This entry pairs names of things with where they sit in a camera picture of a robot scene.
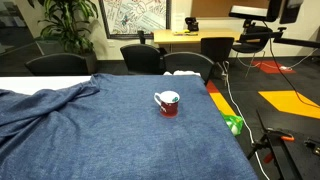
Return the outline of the red and white mug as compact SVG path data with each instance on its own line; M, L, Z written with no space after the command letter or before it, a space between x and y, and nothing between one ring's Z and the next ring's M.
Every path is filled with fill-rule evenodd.
M155 102L160 106L160 113L165 117L174 117L178 114L180 95L175 91L164 91L154 94Z

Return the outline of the black office chair right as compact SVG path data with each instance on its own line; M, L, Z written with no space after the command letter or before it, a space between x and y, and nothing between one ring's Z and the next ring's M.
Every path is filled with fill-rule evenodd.
M174 52L164 56L165 69L167 72L175 73L176 71L193 71L198 73L207 84L213 61L205 55L194 52Z

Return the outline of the black office chair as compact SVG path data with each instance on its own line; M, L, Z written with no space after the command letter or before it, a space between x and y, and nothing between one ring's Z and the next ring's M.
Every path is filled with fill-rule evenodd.
M160 51L147 44L131 44L120 48L130 75L161 74Z
M26 62L25 66L35 76L88 74L85 59L71 53L44 55Z
M164 56L165 69L167 72L175 73L176 71L193 71L198 73L207 84L213 61L205 55L194 52L174 52Z

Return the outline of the black office chair middle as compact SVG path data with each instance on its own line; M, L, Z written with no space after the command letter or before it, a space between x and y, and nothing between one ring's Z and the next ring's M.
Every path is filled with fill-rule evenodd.
M131 44L120 48L130 75L161 74L160 51L147 44Z

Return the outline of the wooden desk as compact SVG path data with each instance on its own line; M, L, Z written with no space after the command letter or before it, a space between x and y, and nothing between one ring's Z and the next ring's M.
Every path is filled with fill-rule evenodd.
M174 32L170 29L165 29L155 30L153 35L155 44L167 44L169 50L173 51L174 44L197 44L202 38L207 37L232 37L234 40L238 40L240 32L229 28L201 29L190 33Z

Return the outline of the blue fabric table cloth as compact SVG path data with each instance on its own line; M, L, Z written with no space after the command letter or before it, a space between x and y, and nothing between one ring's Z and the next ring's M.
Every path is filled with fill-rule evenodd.
M0 180L258 180L197 76L21 77L0 89L0 139Z

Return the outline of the black chair at desk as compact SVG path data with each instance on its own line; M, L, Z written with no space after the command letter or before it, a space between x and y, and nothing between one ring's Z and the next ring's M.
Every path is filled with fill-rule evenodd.
M201 53L209 57L215 63L227 61L233 43L233 37L202 38Z

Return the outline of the black desk telephone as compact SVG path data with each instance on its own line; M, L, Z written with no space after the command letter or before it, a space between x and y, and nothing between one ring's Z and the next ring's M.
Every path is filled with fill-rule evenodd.
M198 31L198 22L195 17L186 17L185 22L187 24L187 29L189 31Z

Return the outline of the framed whiteboard drawing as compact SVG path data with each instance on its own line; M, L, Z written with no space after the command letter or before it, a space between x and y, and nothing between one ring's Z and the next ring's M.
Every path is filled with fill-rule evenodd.
M98 0L108 39L136 39L170 28L171 0Z

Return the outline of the green plastic bag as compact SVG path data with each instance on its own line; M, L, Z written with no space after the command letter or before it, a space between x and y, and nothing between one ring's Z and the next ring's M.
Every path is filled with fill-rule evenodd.
M234 136L240 135L243 127L243 118L237 115L228 115L221 113L224 121Z

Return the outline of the black office chair left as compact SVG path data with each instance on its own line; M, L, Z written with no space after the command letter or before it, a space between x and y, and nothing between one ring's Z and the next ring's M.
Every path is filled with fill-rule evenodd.
M44 55L26 62L25 66L35 76L88 74L85 59L71 53Z

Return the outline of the potted green plant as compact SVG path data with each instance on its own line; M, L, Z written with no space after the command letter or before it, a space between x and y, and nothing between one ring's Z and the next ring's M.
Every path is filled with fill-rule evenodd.
M41 40L56 40L64 52L85 58L90 74L97 71L97 56L91 34L90 19L98 17L97 6L91 0L26 0L34 8L38 2L44 8L45 23L40 31Z

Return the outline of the orange handled clamp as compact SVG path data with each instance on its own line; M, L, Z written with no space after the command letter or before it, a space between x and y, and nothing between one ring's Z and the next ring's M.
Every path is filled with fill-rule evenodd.
M247 155L247 159L250 160L252 156L261 149L271 148L270 138L275 137L278 140L294 142L295 138L290 133L285 133L280 130L275 130L272 128L262 128L263 136L259 140L255 140L252 144L252 150Z

